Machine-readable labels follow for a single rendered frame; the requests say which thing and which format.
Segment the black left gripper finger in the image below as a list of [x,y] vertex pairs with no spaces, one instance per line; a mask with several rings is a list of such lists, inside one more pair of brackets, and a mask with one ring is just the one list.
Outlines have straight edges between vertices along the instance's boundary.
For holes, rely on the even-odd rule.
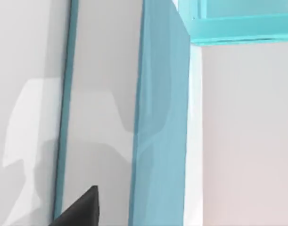
[[99,226],[99,189],[91,186],[48,226]]

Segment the light blue rack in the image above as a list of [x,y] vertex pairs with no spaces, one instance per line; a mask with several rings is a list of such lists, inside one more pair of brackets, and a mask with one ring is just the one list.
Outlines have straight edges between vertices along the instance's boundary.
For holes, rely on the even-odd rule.
[[288,226],[288,0],[72,0],[54,216]]

